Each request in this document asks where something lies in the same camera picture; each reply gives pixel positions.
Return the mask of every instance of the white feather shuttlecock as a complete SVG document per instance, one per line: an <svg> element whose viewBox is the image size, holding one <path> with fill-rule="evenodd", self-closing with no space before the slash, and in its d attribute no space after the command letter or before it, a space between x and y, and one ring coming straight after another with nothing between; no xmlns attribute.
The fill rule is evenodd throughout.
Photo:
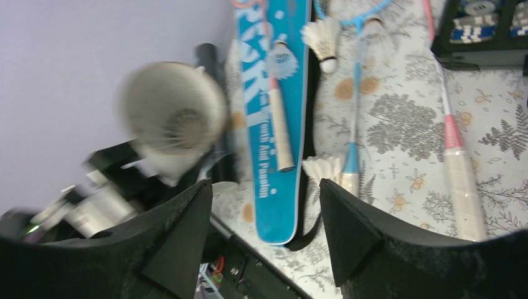
<svg viewBox="0 0 528 299"><path fill-rule="evenodd" d="M321 70L331 73L337 69L337 45L341 35L338 20L328 17L325 20L310 22L301 29L303 42L317 55Z"/></svg>
<svg viewBox="0 0 528 299"><path fill-rule="evenodd" d="M359 34L358 55L361 65L371 69L388 65L396 55L397 47L379 16L370 16Z"/></svg>
<svg viewBox="0 0 528 299"><path fill-rule="evenodd" d="M322 179L331 179L340 184L344 164L344 154L324 154L322 156L308 157L303 161L303 169L306 175L313 179L317 185Z"/></svg>
<svg viewBox="0 0 528 299"><path fill-rule="evenodd" d="M292 76L299 67L297 58L283 40L273 43L266 64L270 74L279 80Z"/></svg>

